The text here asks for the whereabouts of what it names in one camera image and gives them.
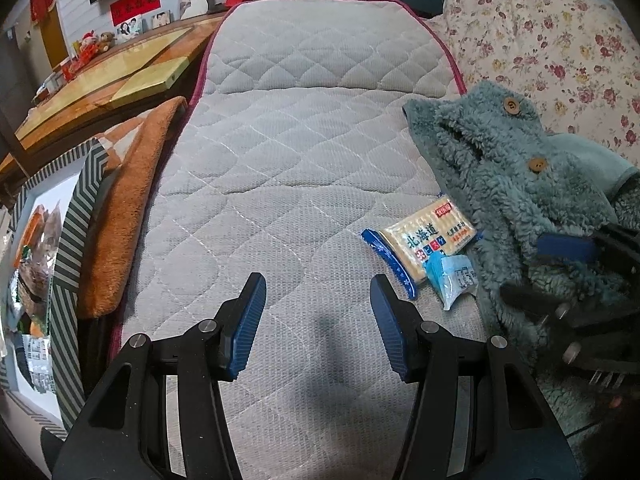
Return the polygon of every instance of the wooden door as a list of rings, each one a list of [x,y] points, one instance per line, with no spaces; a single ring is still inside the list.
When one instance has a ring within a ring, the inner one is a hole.
[[[52,67],[55,67],[69,56],[66,50],[65,37],[62,35],[57,6],[54,6],[47,14],[47,17],[40,23],[40,33],[49,62]]]

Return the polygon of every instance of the floral bedding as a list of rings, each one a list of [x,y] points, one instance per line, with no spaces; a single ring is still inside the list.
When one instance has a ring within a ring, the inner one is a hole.
[[[444,20],[468,87],[501,83],[535,102],[548,131],[640,164],[640,47],[612,1],[446,0]]]

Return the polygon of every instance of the bed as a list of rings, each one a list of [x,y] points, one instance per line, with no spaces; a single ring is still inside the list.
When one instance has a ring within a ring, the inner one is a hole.
[[[369,305],[370,279],[387,269],[360,233],[436,199],[401,107],[456,98],[462,77],[442,40],[385,0],[242,4],[205,60],[148,204],[121,341],[181,334],[263,273],[248,367],[222,387],[243,477],[388,479],[415,389],[390,369]],[[485,338],[471,297],[445,313],[426,289],[417,306]],[[176,384],[168,391],[181,472]]]

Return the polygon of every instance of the wooden button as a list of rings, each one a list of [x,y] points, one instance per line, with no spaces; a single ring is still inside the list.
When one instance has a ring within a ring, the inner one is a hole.
[[[504,105],[504,109],[507,110],[508,114],[517,115],[520,113],[520,103],[517,102],[513,97],[505,97],[502,104]]]
[[[529,161],[529,169],[533,173],[540,173],[546,168],[546,159],[541,156],[535,156]]]

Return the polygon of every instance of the orange blanket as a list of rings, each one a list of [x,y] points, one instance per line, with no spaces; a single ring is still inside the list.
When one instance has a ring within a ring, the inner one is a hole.
[[[170,99],[97,136],[110,156],[98,194],[104,201],[94,209],[82,258],[78,319],[118,307],[162,148],[175,132],[170,125],[176,112],[185,106],[183,97]]]

